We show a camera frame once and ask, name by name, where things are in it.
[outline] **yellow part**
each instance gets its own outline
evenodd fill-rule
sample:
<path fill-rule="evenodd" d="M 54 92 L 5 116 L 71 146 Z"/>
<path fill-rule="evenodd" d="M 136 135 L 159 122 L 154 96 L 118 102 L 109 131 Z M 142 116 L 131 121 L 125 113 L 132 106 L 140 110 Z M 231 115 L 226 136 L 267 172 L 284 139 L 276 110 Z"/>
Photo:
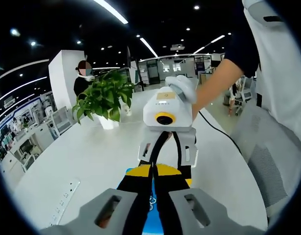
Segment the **yellow part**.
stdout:
<path fill-rule="evenodd" d="M 148 177 L 150 165 L 140 165 L 139 167 L 131 169 L 126 175 Z"/>
<path fill-rule="evenodd" d="M 186 183 L 188 184 L 188 186 L 191 186 L 191 183 L 193 182 L 192 179 L 185 179 L 186 180 Z"/>
<path fill-rule="evenodd" d="M 155 115 L 155 120 L 157 121 L 157 118 L 159 118 L 159 117 L 169 117 L 169 118 L 172 119 L 172 123 L 174 123 L 175 120 L 176 120 L 176 118 L 175 118 L 175 116 L 174 116 L 173 114 L 166 113 L 166 112 L 160 112 L 160 113 L 157 113 L 157 114 Z"/>
<path fill-rule="evenodd" d="M 157 169 L 158 169 L 158 175 L 163 176 L 163 175 L 181 175 L 181 172 L 169 165 L 164 165 L 164 164 L 157 164 Z"/>

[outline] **power strip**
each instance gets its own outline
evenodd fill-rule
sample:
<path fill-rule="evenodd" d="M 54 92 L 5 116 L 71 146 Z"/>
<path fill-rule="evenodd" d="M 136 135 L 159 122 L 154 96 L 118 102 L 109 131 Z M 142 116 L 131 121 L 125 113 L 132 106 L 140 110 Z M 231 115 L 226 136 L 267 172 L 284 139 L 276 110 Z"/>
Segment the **power strip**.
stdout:
<path fill-rule="evenodd" d="M 51 216 L 49 226 L 58 225 L 64 211 L 68 207 L 68 204 L 73 197 L 77 187 L 80 185 L 81 181 L 79 179 L 72 179 L 64 185 L 64 190 L 62 191 L 61 198 L 58 204 L 55 206 L 53 215 Z"/>

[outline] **black shirt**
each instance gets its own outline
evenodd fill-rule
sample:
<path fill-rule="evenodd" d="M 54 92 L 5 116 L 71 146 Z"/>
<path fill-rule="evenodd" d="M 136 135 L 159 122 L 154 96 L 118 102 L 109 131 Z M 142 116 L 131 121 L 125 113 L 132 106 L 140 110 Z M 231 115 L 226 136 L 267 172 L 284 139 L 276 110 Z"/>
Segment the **black shirt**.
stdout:
<path fill-rule="evenodd" d="M 234 27 L 225 58 L 236 64 L 246 77 L 252 77 L 259 65 L 259 53 L 241 0 L 237 1 L 234 11 Z"/>
<path fill-rule="evenodd" d="M 78 77 L 74 83 L 74 92 L 75 92 L 76 96 L 78 97 L 78 95 L 81 94 L 84 90 L 86 90 L 87 87 L 91 84 L 92 84 L 92 81 L 88 82 L 85 80 L 85 78 Z M 79 99 L 84 99 L 84 98 L 85 98 L 84 94 L 81 94 L 79 96 Z"/>

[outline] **black ceiling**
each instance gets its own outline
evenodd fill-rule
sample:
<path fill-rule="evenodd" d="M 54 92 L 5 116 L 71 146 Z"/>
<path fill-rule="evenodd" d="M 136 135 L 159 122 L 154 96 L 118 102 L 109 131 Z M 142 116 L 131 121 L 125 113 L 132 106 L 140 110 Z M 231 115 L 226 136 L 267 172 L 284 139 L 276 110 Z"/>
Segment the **black ceiling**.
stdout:
<path fill-rule="evenodd" d="M 6 12 L 5 17 L 0 18 L 0 67 L 4 69 L 0 75 L 26 63 L 51 60 L 62 49 L 84 50 L 88 61 L 95 62 L 93 67 L 116 66 L 116 63 L 123 66 L 127 46 L 137 59 L 154 57 L 137 34 L 147 40 L 158 56 L 174 54 L 170 51 L 171 45 L 180 43 L 185 46 L 182 54 L 193 53 L 232 30 L 235 0 L 107 2 L 129 23 L 122 24 L 93 0 L 0 1 L 0 9 Z M 12 36 L 11 28 L 16 28 L 20 37 Z M 227 36 L 201 53 L 214 53 L 214 50 L 222 53 L 222 47 L 229 40 Z M 36 46 L 32 47 L 31 41 L 35 41 Z M 48 63 L 25 67 L 3 77 L 0 93 L 3 95 L 26 82 L 47 76 Z M 42 91 L 50 91 L 48 79 L 37 83 L 17 90 L 16 95 L 26 97 L 37 85 Z"/>

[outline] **white table surface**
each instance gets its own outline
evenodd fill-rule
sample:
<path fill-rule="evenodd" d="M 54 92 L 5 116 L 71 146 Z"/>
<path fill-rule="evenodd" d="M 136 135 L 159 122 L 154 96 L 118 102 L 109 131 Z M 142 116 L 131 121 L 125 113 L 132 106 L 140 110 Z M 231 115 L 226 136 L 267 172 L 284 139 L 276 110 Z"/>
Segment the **white table surface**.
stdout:
<path fill-rule="evenodd" d="M 98 122 L 81 120 L 52 143 L 30 167 L 15 189 L 19 209 L 37 229 L 47 227 L 61 198 L 63 185 L 78 178 L 60 224 L 75 219 L 80 207 L 108 188 L 116 188 L 126 169 L 138 166 L 139 143 L 143 138 L 142 108 L 156 90 L 134 93 L 132 116 L 122 115 L 114 130 L 103 130 Z M 223 130 L 202 109 L 207 120 Z M 256 181 L 231 140 L 212 129 L 198 115 L 199 149 L 197 166 L 192 169 L 193 187 L 201 188 L 226 206 L 229 217 L 240 225 L 267 228 L 264 203 Z M 171 138 L 162 148 L 159 163 L 177 166 L 177 147 Z"/>

